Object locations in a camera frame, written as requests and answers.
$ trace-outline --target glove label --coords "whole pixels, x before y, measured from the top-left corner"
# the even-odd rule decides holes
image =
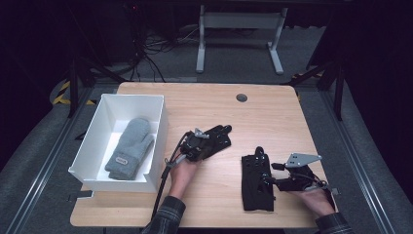
[[[121,158],[121,157],[116,157],[115,161],[116,161],[117,163],[122,164],[122,165],[126,165],[126,164],[128,163],[128,160],[126,160],[126,159],[124,159],[124,158]]]

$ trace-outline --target white box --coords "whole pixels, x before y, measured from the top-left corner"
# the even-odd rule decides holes
[[[141,117],[149,121],[154,143],[148,149],[134,180],[109,178],[104,166],[128,122]],[[69,172],[92,191],[156,193],[164,164],[168,116],[164,96],[102,95]]]

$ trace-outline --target gray carpet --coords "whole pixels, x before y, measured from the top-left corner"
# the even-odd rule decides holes
[[[251,35],[233,31],[214,31],[206,40],[206,65],[203,74],[195,72],[198,44],[190,41],[167,53],[158,53],[150,58],[156,62],[163,76],[169,82],[198,83],[244,83],[244,84],[279,84],[290,79],[292,74],[305,71],[307,62],[316,46],[323,29],[285,29],[282,32],[278,52],[284,68],[284,75],[276,75],[271,58],[266,49],[267,38],[271,31],[258,30]],[[147,61],[142,61],[137,72],[141,81],[151,82],[154,71]],[[381,233],[371,204],[365,197],[365,188],[360,185],[357,174],[351,165],[349,149],[343,143],[339,127],[345,128],[351,139],[359,161],[368,174],[383,210],[392,224],[389,233],[412,233],[412,206],[397,185],[384,163],[379,151],[366,130],[362,119],[353,103],[347,87],[343,99],[343,122],[338,123],[331,116],[329,106],[333,92],[326,95],[315,88],[316,78],[312,78],[296,87],[300,103],[308,122],[315,145],[332,187],[340,194],[335,196],[337,206],[356,233]],[[56,91],[61,84],[56,84]],[[112,94],[116,84],[107,79],[99,79],[87,98],[100,99],[101,94]],[[77,192],[81,183],[67,172],[79,149],[81,141],[75,137],[83,133],[90,124],[96,105],[84,105],[73,120],[66,118],[68,105],[57,104],[54,109],[33,129],[8,165],[0,175],[0,233],[6,233],[30,186],[42,171],[51,152],[60,152],[51,164],[51,171],[41,186],[40,196],[33,201],[32,209],[24,213],[15,233],[102,233],[98,227],[80,228],[70,224],[70,215],[74,207],[68,202],[68,196]],[[64,138],[62,147],[56,150],[56,140],[68,124],[72,128]],[[107,233],[137,233],[135,228],[107,228]],[[315,229],[287,229],[287,234],[310,234]],[[263,231],[263,234],[274,233]]]

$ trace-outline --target dark background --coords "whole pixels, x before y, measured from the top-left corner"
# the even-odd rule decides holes
[[[349,11],[346,7],[290,8],[285,26],[329,24],[311,64],[341,56],[363,120],[412,200],[408,184],[413,143],[413,23],[408,15],[412,9],[402,1],[357,2],[357,9]],[[139,5],[139,11],[142,26],[173,40],[179,27],[198,22],[199,7]],[[0,3],[1,169],[52,108],[51,90],[65,78],[75,56],[102,65],[133,58],[130,22],[124,2]]]

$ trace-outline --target wooden table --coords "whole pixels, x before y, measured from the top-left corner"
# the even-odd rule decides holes
[[[295,196],[275,186],[275,211],[245,212],[241,193],[241,157],[262,146],[271,163],[285,163],[292,152],[317,154],[294,90],[287,86],[227,84],[123,83],[118,94],[163,95],[169,118],[166,158],[187,131],[231,125],[232,146],[202,162],[183,199],[181,227],[314,227],[313,214]],[[247,101],[236,99],[238,94]],[[321,163],[310,164],[326,179]],[[273,176],[287,172],[272,170]],[[170,187],[167,181],[164,195]],[[95,192],[76,202],[75,226],[145,226],[156,194]]]

